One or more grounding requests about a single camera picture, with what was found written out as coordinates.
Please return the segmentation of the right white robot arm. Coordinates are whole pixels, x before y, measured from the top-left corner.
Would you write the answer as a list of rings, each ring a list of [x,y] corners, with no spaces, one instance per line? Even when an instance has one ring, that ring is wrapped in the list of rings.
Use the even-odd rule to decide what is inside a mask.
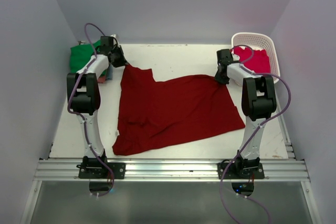
[[[260,163],[260,144],[263,136],[262,122],[271,118],[276,111],[274,79],[270,75],[260,75],[246,69],[229,49],[221,49],[217,54],[217,73],[215,80],[229,84],[234,80],[242,86],[241,107],[246,116],[244,137],[232,162],[224,160],[217,164],[218,175],[224,179],[263,179]]]

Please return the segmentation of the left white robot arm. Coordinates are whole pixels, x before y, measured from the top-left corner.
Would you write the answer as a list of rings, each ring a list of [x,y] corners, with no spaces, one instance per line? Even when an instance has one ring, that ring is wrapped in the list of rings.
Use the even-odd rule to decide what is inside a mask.
[[[114,179],[99,132],[101,97],[98,79],[110,65],[120,67],[126,64],[116,36],[102,36],[100,46],[93,48],[89,61],[77,72],[67,74],[67,110],[76,115],[85,145],[82,163],[78,166],[80,178]]]

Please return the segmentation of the dark red t-shirt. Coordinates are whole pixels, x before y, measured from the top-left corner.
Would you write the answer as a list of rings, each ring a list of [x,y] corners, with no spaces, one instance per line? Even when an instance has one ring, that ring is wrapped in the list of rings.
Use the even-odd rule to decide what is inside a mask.
[[[227,132],[245,124],[228,88],[205,74],[155,81],[127,65],[121,80],[115,155],[128,156]]]

